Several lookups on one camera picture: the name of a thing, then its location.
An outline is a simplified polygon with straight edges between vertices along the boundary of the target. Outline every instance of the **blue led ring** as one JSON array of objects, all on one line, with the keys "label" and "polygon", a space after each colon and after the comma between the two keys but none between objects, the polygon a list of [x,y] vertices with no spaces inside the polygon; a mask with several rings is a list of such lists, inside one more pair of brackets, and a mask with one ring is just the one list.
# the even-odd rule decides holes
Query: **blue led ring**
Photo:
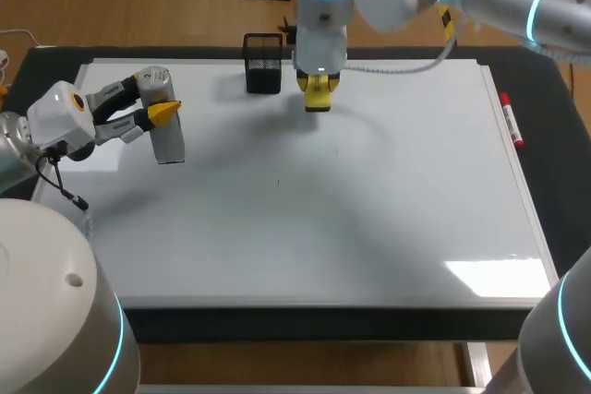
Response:
[{"label": "blue led ring", "polygon": [[564,290],[564,283],[566,282],[567,277],[568,277],[568,274],[566,276],[564,276],[564,279],[562,279],[561,289],[559,290],[559,293],[558,293],[558,321],[559,321],[559,324],[561,325],[561,332],[562,332],[562,336],[564,338],[564,342],[566,343],[566,347],[571,352],[571,355],[573,356],[573,359],[576,362],[576,364],[579,366],[581,371],[583,371],[583,374],[585,374],[586,377],[589,380],[591,380],[591,371],[589,370],[589,368],[587,367],[585,362],[583,362],[583,359],[581,358],[581,355],[579,354],[579,352],[576,350],[576,348],[574,348],[574,343],[571,340],[571,336],[569,335],[569,331],[566,328],[566,322],[564,321],[564,314],[562,313],[562,290]]},{"label": "blue led ring", "polygon": [[119,299],[115,295],[115,300],[117,301],[117,306],[119,307],[119,343],[117,343],[117,349],[115,351],[115,356],[113,357],[113,361],[111,362],[111,366],[109,366],[109,370],[103,377],[103,381],[99,384],[99,386],[92,391],[92,394],[99,394],[104,386],[109,381],[109,377],[115,370],[115,366],[117,365],[117,361],[119,360],[119,354],[121,353],[121,347],[123,346],[123,309],[121,309],[121,304],[119,303]]},{"label": "blue led ring", "polygon": [[532,6],[529,8],[529,15],[527,16],[527,24],[525,26],[525,35],[532,43],[536,43],[534,39],[534,21],[536,20],[537,7],[541,0],[534,0]]}]

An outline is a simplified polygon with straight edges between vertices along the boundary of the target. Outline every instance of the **power cord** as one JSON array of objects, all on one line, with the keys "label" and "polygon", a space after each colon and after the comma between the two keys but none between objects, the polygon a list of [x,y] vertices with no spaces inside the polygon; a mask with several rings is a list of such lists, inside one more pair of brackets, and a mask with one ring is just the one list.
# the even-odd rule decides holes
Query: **power cord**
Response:
[{"label": "power cord", "polygon": [[29,30],[22,30],[22,29],[18,29],[18,30],[0,30],[0,34],[11,34],[11,33],[20,33],[20,32],[24,32],[25,34],[29,34],[30,39],[35,43],[35,45],[42,46],[39,43],[39,41],[37,41],[37,39],[35,39],[35,36],[33,36],[33,33],[30,32]]},{"label": "power cord", "polygon": [[569,92],[571,93],[571,100],[574,101],[574,66],[573,66],[573,64],[569,64],[569,80],[570,80]]},{"label": "power cord", "polygon": [[[17,29],[17,30],[0,30],[0,34],[12,34],[12,33],[25,33],[28,34],[30,39],[35,43],[35,45],[37,46],[42,46],[39,41],[37,39],[35,39],[35,36],[33,36],[33,33],[30,32],[29,30],[22,30],[22,29]],[[8,53],[6,53],[6,58],[5,58],[5,63],[3,63],[3,60],[0,60],[0,87],[2,87],[4,85],[4,81],[6,79],[6,69],[8,68],[8,64],[10,64],[10,57],[8,57]]]},{"label": "power cord", "polygon": [[10,57],[6,51],[0,51],[0,87],[4,86],[6,79],[6,69],[10,65]]}]

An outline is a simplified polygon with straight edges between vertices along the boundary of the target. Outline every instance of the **table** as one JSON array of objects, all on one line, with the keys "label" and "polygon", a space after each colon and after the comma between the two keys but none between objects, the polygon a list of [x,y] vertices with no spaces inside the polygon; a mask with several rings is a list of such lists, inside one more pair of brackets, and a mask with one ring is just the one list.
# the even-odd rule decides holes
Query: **table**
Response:
[{"label": "table", "polygon": [[[354,49],[355,59],[434,58],[439,48]],[[31,50],[6,101],[25,113],[58,79],[74,82],[95,57],[240,58],[238,49],[54,48]],[[512,95],[526,140],[519,154],[537,215],[559,275],[591,238],[591,144],[555,65],[516,48],[458,48],[452,58],[490,66],[499,90]],[[28,198],[35,181],[6,193]],[[189,340],[515,340],[524,310],[273,309],[127,310],[139,341]],[[198,337],[179,334],[198,329]]]}]

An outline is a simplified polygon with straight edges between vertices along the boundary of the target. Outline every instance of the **whiteboard marker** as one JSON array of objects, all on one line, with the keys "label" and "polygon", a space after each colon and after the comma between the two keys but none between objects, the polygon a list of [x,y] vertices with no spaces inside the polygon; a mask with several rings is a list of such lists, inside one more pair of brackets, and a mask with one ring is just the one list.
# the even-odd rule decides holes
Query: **whiteboard marker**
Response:
[{"label": "whiteboard marker", "polygon": [[519,127],[517,127],[517,121],[515,120],[515,114],[513,114],[513,108],[511,107],[509,94],[506,92],[501,93],[501,106],[502,113],[505,114],[505,121],[509,127],[509,133],[511,134],[511,140],[513,141],[514,146],[517,149],[523,148],[524,140],[522,139],[521,133],[519,132]]}]

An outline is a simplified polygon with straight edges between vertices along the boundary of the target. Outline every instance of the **black cable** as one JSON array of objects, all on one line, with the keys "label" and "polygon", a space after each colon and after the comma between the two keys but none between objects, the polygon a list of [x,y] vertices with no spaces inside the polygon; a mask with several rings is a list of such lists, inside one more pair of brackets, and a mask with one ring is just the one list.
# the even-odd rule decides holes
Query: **black cable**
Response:
[{"label": "black cable", "polygon": [[571,93],[571,100],[574,100],[574,66],[573,64],[569,64],[569,81],[570,81],[570,90]]},{"label": "black cable", "polygon": [[[41,162],[43,161],[43,159],[47,159],[49,164],[54,167],[55,177],[57,177],[57,184],[41,172]],[[41,156],[39,156],[39,158],[35,162],[35,171],[37,172],[37,175],[39,177],[41,177],[45,182],[47,182],[49,185],[51,185],[55,189],[57,189],[62,194],[62,196],[67,198],[70,202],[72,202],[74,205],[76,205],[80,210],[86,211],[89,208],[88,202],[80,196],[74,196],[72,193],[70,193],[68,190],[66,190],[64,188],[64,182],[62,181],[62,174],[59,172],[59,167],[57,166],[58,162],[59,162],[59,157],[53,156],[52,154],[50,154],[48,152],[44,152]]]}]

